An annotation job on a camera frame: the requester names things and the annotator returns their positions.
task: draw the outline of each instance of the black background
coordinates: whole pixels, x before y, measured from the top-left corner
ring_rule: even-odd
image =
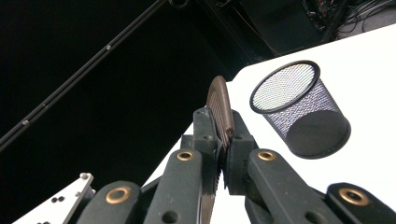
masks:
[[[0,136],[154,1],[1,1]],[[245,64],[194,3],[168,3],[0,153],[0,223],[76,180],[142,185],[205,105],[210,82]]]

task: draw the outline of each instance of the metal bolt head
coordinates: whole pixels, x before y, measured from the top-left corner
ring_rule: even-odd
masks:
[[[79,178],[81,178],[81,179],[88,179],[88,175],[85,174],[85,173],[81,173],[81,174],[79,175]]]

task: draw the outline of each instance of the white tabletop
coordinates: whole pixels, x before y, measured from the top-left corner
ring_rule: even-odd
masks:
[[[346,145],[318,160],[293,155],[266,119],[253,112],[249,97],[257,84],[287,63],[318,64],[320,79],[351,125]],[[227,83],[231,107],[238,111],[261,148],[280,153],[312,188],[326,192],[333,183],[367,189],[396,211],[396,24],[242,69]],[[190,127],[186,133],[192,133]],[[179,149],[177,142],[171,151]],[[148,180],[162,174],[167,157]],[[219,185],[212,223],[249,223],[243,197]]]

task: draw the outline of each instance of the comb teeth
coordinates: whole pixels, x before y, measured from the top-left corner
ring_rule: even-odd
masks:
[[[213,92],[207,106],[212,110],[213,118],[216,123],[216,129],[224,148],[228,148],[230,145],[230,136],[227,134],[224,126],[224,120],[221,115],[221,109],[219,106],[219,98],[216,92]]]
[[[213,79],[206,106],[212,111],[218,136],[223,148],[227,149],[230,145],[230,137],[233,135],[233,113],[224,77],[218,76]]]

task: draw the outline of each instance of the mesh pencil cup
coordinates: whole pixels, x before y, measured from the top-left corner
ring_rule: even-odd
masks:
[[[319,74],[314,62],[289,63],[263,79],[250,96],[250,107],[267,119],[293,154],[305,159],[333,154],[351,131]]]

